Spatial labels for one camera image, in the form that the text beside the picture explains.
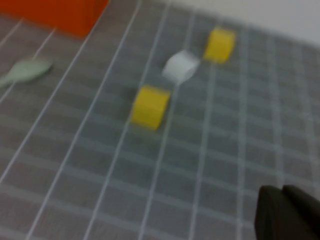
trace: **toy block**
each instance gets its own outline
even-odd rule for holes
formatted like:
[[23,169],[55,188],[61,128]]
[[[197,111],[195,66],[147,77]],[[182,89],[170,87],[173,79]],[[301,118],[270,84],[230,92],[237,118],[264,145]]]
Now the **toy block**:
[[218,64],[226,62],[235,47],[236,34],[216,27],[212,30],[203,58]]
[[1,0],[0,12],[83,38],[90,32],[108,1]]
[[162,75],[177,85],[190,79],[198,69],[200,60],[183,50],[166,62]]
[[164,117],[169,98],[169,91],[143,86],[133,104],[131,123],[156,130]]

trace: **gray grid mat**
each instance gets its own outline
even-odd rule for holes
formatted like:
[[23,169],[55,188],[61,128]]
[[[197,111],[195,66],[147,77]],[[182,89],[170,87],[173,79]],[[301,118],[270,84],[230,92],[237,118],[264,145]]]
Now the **gray grid mat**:
[[[202,56],[213,17],[113,0],[84,40],[0,17],[0,73],[52,56],[0,91],[0,238],[250,240],[261,185],[320,196],[320,52],[222,21],[237,47],[179,88],[172,54]],[[170,89],[163,125],[130,125],[137,89]]]

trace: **orange box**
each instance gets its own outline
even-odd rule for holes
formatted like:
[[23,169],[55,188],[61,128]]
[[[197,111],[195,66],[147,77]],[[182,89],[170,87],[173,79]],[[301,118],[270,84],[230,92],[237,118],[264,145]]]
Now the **orange box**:
[[109,0],[2,0],[0,12],[85,37]]

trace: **spoon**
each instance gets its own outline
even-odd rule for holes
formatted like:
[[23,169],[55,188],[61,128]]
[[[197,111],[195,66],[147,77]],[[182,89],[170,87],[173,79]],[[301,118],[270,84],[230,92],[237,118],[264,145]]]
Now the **spoon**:
[[26,83],[47,73],[53,63],[46,59],[24,59],[17,62],[7,75],[0,77],[0,88],[10,84]]

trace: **white block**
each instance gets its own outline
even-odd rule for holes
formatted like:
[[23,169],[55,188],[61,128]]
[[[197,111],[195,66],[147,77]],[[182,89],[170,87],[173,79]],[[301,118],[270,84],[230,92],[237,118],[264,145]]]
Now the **white block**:
[[195,74],[199,64],[197,57],[185,50],[180,51],[166,62],[162,75],[179,85]]

